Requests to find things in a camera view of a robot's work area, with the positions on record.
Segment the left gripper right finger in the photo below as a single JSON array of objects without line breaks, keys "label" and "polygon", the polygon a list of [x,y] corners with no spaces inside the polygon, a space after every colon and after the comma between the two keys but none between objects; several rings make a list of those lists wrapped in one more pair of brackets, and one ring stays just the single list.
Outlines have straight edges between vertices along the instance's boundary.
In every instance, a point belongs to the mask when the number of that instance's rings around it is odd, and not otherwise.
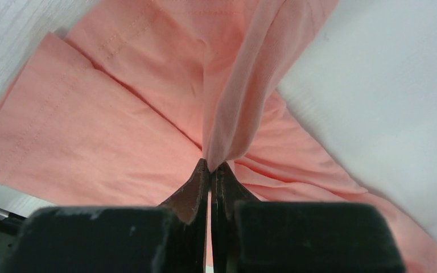
[{"label": "left gripper right finger", "polygon": [[260,201],[223,163],[211,174],[215,272],[404,272],[379,211],[355,202]]}]

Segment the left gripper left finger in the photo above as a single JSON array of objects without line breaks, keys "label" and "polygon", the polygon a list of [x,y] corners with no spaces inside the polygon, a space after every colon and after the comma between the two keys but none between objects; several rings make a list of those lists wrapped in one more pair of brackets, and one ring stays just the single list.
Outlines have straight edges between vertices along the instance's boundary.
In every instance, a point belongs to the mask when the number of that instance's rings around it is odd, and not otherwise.
[{"label": "left gripper left finger", "polygon": [[53,206],[29,216],[0,272],[205,272],[209,172],[157,206]]}]

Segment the pink t shirt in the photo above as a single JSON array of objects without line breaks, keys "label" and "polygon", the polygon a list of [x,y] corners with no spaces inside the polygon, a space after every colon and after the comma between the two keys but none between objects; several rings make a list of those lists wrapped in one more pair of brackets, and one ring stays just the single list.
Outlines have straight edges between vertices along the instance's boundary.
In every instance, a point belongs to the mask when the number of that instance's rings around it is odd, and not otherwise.
[{"label": "pink t shirt", "polygon": [[358,185],[276,88],[336,1],[101,1],[48,34],[0,101],[0,184],[60,205],[157,205],[200,158],[263,201],[353,201],[386,218],[408,272],[437,243]]}]

